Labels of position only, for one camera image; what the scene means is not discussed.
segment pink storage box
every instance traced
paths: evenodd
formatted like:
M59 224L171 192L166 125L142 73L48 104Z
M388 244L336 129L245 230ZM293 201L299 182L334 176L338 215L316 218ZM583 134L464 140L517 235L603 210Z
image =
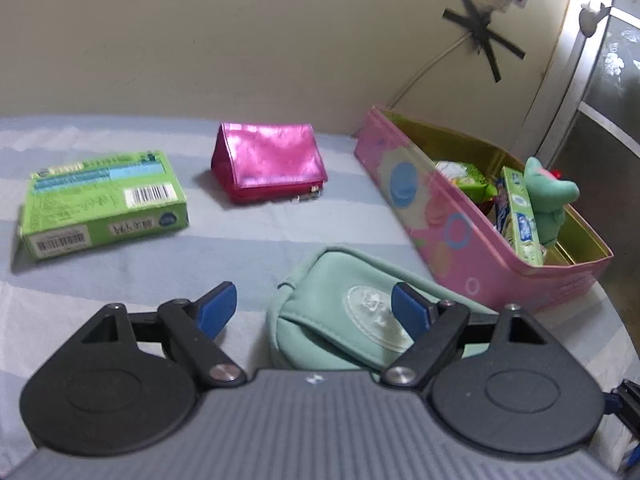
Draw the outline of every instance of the pink storage box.
M519 259L487 217L435 169L434 160L475 164L495 178L503 166L524 170L507 152L483 140L398 113L373 108L355 155L398 215L434 279L500 310L565 303L585 293L613 257L571 207L543 267Z

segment green toothpaste box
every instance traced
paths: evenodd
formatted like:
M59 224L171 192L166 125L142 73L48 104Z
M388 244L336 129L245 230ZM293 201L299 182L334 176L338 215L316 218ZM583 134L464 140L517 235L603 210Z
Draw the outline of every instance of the green toothpaste box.
M165 154L141 152L33 173L19 233L43 260L188 224L186 197Z
M496 182L496 227L516 254L529 265L541 266L542 246L521 172L502 168Z

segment stuffed toy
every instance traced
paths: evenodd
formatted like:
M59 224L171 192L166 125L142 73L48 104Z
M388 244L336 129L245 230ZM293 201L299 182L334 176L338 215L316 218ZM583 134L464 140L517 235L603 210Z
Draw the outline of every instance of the stuffed toy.
M556 179L533 156L527 160L524 183L536 218L540 243L547 249L551 248L558 241L558 233L564 224L564 205L575 202L580 190L575 182Z

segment striped bed sheet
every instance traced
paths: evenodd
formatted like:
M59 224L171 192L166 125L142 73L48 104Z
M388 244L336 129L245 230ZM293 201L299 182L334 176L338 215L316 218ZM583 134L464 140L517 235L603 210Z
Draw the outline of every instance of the striped bed sheet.
M318 134L330 179L320 200L236 207L209 173L217 129L213 121L158 118L0 120L0 475L33 451L18 410L22 386L105 303L140 312L171 298L197 298L230 280L238 287L238 311L219 343L252 371L270 364L264 314L278 282L321 247L348 244L429 276L354 158L354 139ZM149 149L166 152L184 187L188 229L40 264L30 260L16 227L31 171ZM640 377L634 347L599 285L538 319L604 390ZM629 437L617 419L606 417L591 449L616 469Z

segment wall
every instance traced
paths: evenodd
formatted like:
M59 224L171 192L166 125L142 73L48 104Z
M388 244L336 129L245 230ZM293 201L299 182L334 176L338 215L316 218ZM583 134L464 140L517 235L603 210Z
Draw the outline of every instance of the wall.
M459 0L0 0L0 114L309 121L351 132L462 30ZM566 0L530 0L492 27L503 81L462 46L401 110L510 145Z

